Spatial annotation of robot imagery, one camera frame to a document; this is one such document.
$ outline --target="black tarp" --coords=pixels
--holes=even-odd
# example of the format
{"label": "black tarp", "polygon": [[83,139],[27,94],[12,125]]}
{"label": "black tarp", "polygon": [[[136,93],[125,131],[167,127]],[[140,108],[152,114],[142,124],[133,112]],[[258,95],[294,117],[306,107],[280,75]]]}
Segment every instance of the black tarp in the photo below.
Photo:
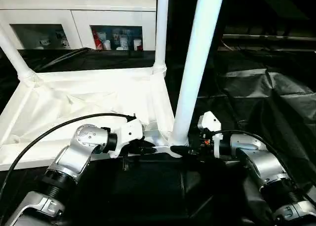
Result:
{"label": "black tarp", "polygon": [[[149,67],[154,62],[153,52],[99,52],[88,49],[77,51],[25,50],[23,51],[23,57],[36,72]],[[221,121],[222,129],[247,130],[267,139],[273,145],[274,151],[286,164],[299,186],[308,189],[310,179],[316,181],[316,151],[314,147],[316,137],[315,60],[316,54],[314,52],[222,51],[210,55],[200,87],[190,133],[197,133],[198,117],[205,111],[211,110]],[[168,70],[165,80],[174,113],[179,96],[184,61],[185,57],[175,57],[172,53],[168,53],[166,57]],[[2,70],[7,71],[6,75],[0,78],[0,107],[4,108],[18,84],[18,80],[15,71],[5,57],[1,59],[0,66]],[[113,198],[117,201],[116,206],[112,209],[106,207],[107,212],[124,208],[120,213],[123,216],[129,212],[129,215],[133,216],[132,218],[127,217],[129,220],[138,219],[142,221],[144,218],[148,219],[151,215],[150,212],[152,212],[151,219],[182,220],[187,218],[191,211],[194,211],[190,208],[199,205],[209,197],[209,194],[206,193],[207,190],[205,189],[201,191],[205,194],[199,193],[200,197],[196,192],[190,193],[185,190],[183,193],[184,186],[186,186],[185,189],[195,188],[189,186],[195,186],[193,182],[195,182],[196,177],[191,175],[190,177],[183,177],[187,172],[183,175],[179,166],[175,168],[168,167],[170,170],[167,170],[163,165],[168,165],[170,161],[174,160],[170,160],[165,156],[157,156],[150,161],[144,159],[144,164],[150,165],[154,162],[156,167],[154,169],[144,167],[143,170],[135,170],[130,175],[115,171],[119,177],[109,174],[109,170],[105,170],[105,168],[110,163],[102,161],[92,164],[91,168],[93,170],[90,170],[89,181],[100,184],[102,189],[108,184],[107,180],[111,182],[111,186],[116,181],[118,181],[116,184],[126,187],[128,182],[136,184],[130,190],[124,187],[111,188],[112,190],[120,189],[121,192],[110,191],[117,196],[117,198]],[[217,200],[215,198],[213,200],[215,203],[208,209],[215,212],[214,215],[216,215],[217,221],[221,222],[220,224],[227,220],[242,218],[245,215],[257,223],[266,220],[267,216],[263,215],[264,212],[262,212],[265,204],[259,196],[251,198],[245,194],[245,192],[251,191],[249,186],[247,186],[245,192],[240,189],[239,177],[242,179],[243,171],[240,168],[234,168],[235,172],[236,169],[238,169],[237,172],[240,175],[228,173],[225,168],[211,168],[208,170],[210,179],[207,178],[206,181],[212,182],[212,185],[220,186],[214,187],[212,190],[212,194],[218,193],[220,197]],[[12,194],[16,195],[11,209],[14,208],[17,202],[21,201],[23,194],[25,194],[23,190],[17,191],[15,189],[18,182],[20,189],[30,190],[31,188],[23,187],[24,180],[30,182],[35,174],[43,171],[44,168],[34,171],[16,171],[12,189],[9,187]],[[109,193],[104,193],[106,190],[101,190],[103,193],[99,193],[91,189],[89,183],[83,183],[83,185],[85,185],[83,187],[85,191],[82,190],[80,194],[85,196],[83,197],[84,204],[93,205],[96,199],[93,201],[89,201],[89,199],[98,197],[103,202],[106,201],[105,195],[109,195]],[[9,202],[12,197],[10,192],[6,194],[6,202]],[[135,198],[132,195],[142,195],[142,200],[138,198],[139,204],[135,205]],[[196,198],[201,198],[201,200],[198,203],[193,202],[192,199]],[[251,199],[248,206],[244,204],[246,198]],[[78,214],[80,215],[78,219],[81,219],[84,208],[81,208],[77,201],[73,204],[77,208],[75,207],[73,210],[72,216]],[[234,208],[230,209],[229,212],[236,217],[230,219],[225,217],[226,211],[223,208],[227,204]],[[252,207],[252,210],[250,213],[245,213],[249,206]],[[86,214],[88,218],[102,214],[102,209],[96,209],[95,207],[91,207],[87,211],[89,212],[89,214]],[[260,219],[252,218],[251,214],[259,216]],[[111,221],[115,221],[115,219],[124,219],[124,217],[117,214]]]}

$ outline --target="white pole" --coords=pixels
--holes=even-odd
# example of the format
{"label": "white pole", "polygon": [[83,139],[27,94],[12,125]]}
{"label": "white pole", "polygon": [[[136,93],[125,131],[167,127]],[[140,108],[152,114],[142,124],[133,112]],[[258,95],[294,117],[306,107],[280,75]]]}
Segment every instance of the white pole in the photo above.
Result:
{"label": "white pole", "polygon": [[188,132],[222,0],[197,0],[169,145],[188,145]]}
{"label": "white pole", "polygon": [[158,0],[157,7],[157,32],[156,32],[156,52],[153,73],[167,71],[165,63],[166,55],[166,36],[168,21],[168,2],[169,0]]}
{"label": "white pole", "polygon": [[35,74],[35,72],[30,69],[25,63],[24,59],[22,58],[18,50],[14,47],[10,39],[7,37],[1,26],[0,47],[17,71],[19,79],[27,78]]}

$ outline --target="white cabinet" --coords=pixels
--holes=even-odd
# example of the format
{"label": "white cabinet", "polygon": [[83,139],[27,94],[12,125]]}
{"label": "white cabinet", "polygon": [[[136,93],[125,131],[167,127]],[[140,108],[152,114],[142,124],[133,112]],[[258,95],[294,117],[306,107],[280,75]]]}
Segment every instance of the white cabinet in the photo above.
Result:
{"label": "white cabinet", "polygon": [[0,10],[0,25],[17,49],[82,48],[69,10]]}
{"label": "white cabinet", "polygon": [[17,49],[155,50],[156,0],[0,0],[0,25]]}

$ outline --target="black cylindrical joint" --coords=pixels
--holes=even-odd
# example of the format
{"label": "black cylindrical joint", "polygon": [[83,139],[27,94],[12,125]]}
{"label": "black cylindrical joint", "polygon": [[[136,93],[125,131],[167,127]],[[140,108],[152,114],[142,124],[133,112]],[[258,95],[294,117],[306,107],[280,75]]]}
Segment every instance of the black cylindrical joint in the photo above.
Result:
{"label": "black cylindrical joint", "polygon": [[65,204],[76,187],[75,180],[67,174],[48,170],[39,182],[39,193]]}
{"label": "black cylindrical joint", "polygon": [[219,142],[219,154],[231,156],[231,133],[223,133],[223,139]]}
{"label": "black cylindrical joint", "polygon": [[118,143],[118,135],[114,133],[108,133],[108,142],[105,148],[103,149],[104,153],[111,151],[114,151],[115,148],[117,147]]}
{"label": "black cylindrical joint", "polygon": [[261,189],[261,194],[272,211],[284,205],[304,201],[303,195],[290,179],[281,179],[265,185]]}

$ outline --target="cabinet glass door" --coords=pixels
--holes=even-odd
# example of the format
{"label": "cabinet glass door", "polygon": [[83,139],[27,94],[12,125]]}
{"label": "cabinet glass door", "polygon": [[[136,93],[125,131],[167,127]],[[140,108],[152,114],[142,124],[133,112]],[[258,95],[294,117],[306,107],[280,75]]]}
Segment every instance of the cabinet glass door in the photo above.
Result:
{"label": "cabinet glass door", "polygon": [[140,26],[90,25],[96,49],[143,50],[143,31]]}
{"label": "cabinet glass door", "polygon": [[70,49],[60,24],[11,24],[24,49]]}
{"label": "cabinet glass door", "polygon": [[0,25],[17,49],[82,48],[69,10],[0,10]]}
{"label": "cabinet glass door", "polygon": [[155,12],[76,10],[72,14],[83,47],[155,50]]}

